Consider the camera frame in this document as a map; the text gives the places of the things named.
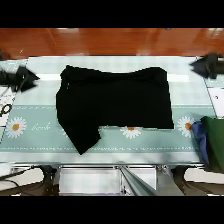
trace blue cloth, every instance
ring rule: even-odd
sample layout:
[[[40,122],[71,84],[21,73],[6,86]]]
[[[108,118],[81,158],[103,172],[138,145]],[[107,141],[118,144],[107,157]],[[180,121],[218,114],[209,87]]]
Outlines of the blue cloth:
[[[201,121],[195,121],[192,126],[192,131],[194,133],[194,137],[199,145],[200,151],[202,153],[202,157],[207,165],[209,165],[208,160],[208,153],[207,153],[207,145],[206,145],[206,138],[207,138],[207,130],[203,127]]]

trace flower yellow center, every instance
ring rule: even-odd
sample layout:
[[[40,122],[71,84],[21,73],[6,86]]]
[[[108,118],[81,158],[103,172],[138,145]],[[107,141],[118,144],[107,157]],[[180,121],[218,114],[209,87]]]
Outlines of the flower yellow center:
[[[12,130],[13,131],[17,131],[19,129],[19,124],[14,124],[13,126],[12,126]]]
[[[190,124],[190,123],[186,123],[186,124],[185,124],[185,128],[186,128],[187,130],[191,130],[191,124]]]

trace metal bar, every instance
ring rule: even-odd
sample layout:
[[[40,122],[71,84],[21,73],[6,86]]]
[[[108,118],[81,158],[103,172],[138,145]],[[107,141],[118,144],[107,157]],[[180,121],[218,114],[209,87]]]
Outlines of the metal bar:
[[[125,166],[118,167],[135,196],[159,196],[158,192]]]

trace reddish brown wooden surface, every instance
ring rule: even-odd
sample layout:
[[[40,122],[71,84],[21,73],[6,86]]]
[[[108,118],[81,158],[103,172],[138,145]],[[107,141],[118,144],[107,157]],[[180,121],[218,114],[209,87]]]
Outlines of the reddish brown wooden surface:
[[[11,59],[54,55],[202,56],[224,52],[222,28],[0,28]]]

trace black shirt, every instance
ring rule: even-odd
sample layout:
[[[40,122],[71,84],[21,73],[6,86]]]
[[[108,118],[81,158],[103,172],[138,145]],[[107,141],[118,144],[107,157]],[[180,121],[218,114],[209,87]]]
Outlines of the black shirt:
[[[174,128],[161,68],[109,73],[67,65],[61,78],[57,117],[80,154],[100,139],[99,126]]]

